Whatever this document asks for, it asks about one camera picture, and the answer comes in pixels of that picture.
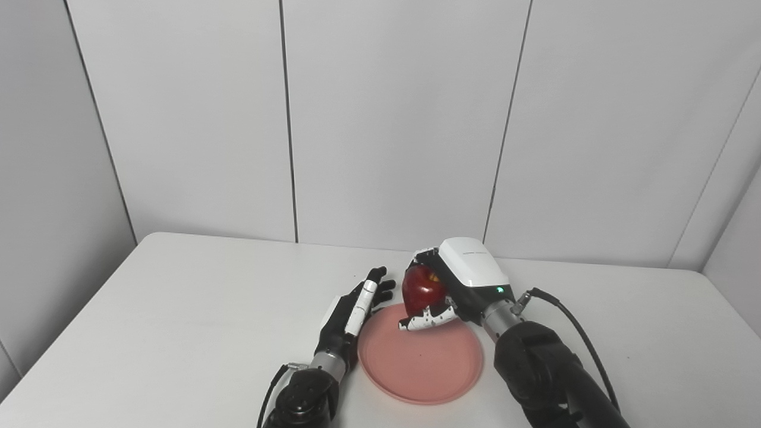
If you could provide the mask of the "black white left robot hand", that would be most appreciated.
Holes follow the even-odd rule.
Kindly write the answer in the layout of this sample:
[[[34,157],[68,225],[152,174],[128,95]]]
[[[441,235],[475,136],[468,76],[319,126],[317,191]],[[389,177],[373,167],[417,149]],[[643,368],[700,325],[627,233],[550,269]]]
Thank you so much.
[[[387,273],[386,266],[375,267],[351,292],[340,296],[320,330],[315,353],[329,353],[339,357],[347,370],[354,368],[358,360],[358,338],[364,323],[379,304],[394,297],[396,282],[384,280]]]

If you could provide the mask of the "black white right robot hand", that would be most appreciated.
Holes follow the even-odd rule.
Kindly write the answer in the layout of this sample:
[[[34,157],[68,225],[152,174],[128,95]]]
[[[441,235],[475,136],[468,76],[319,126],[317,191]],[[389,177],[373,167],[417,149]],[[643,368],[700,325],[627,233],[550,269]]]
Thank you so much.
[[[452,320],[472,322],[497,341],[522,319],[510,313],[515,303],[510,280],[479,239],[447,238],[440,246],[419,250],[405,271],[435,277],[443,297],[424,308],[408,312],[398,322],[401,331],[422,331]]]

